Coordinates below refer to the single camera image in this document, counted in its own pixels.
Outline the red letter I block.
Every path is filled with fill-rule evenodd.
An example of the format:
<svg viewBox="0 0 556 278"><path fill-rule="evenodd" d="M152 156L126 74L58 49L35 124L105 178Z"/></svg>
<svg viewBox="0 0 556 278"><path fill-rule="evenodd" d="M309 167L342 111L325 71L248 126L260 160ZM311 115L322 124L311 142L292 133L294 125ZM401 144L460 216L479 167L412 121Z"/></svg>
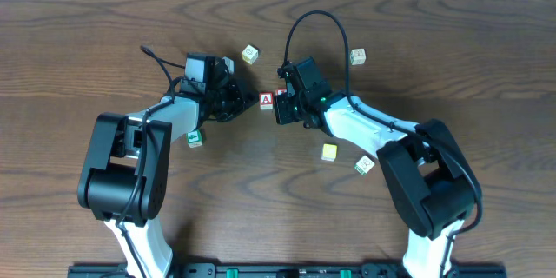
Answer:
<svg viewBox="0 0 556 278"><path fill-rule="evenodd" d="M287 93L288 93L287 89L277 89L275 91L276 96L280 96L280 95L287 94Z"/></svg>

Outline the red letter A block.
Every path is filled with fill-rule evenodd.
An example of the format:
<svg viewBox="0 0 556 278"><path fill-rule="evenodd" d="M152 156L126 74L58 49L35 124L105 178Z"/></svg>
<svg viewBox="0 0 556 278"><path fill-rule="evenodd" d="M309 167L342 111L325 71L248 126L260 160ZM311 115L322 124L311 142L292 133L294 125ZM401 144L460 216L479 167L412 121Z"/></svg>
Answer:
<svg viewBox="0 0 556 278"><path fill-rule="evenodd" d="M271 92L259 94L259 105L261 110L271 110L274 108L274 95Z"/></svg>

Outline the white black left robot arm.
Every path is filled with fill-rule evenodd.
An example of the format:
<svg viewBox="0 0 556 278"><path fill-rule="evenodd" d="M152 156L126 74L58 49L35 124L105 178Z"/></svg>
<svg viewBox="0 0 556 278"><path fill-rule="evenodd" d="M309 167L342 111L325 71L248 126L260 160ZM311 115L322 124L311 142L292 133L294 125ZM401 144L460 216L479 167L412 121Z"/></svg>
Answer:
<svg viewBox="0 0 556 278"><path fill-rule="evenodd" d="M182 76L167 78L158 103L96 119L77 186L79 204L116 236L126 262L74 265L70 277L168 277L173 250L159 212L166 194L170 146L206 121L229 122L256 102L228 57L189 53Z"/></svg>

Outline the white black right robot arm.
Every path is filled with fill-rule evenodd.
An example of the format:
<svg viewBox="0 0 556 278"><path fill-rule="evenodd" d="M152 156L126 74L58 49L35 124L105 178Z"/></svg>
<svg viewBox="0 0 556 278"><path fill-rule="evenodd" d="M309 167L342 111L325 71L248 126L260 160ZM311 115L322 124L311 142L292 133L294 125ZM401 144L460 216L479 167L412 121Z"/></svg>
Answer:
<svg viewBox="0 0 556 278"><path fill-rule="evenodd" d="M482 191L447 126L436 119L403 121L334 92L313 58L285 62L277 75L286 92L275 98L279 124L302 122L347 140L377 159L389 193L409 228L403 266L412 277L448 277L457 235L475 228Z"/></svg>

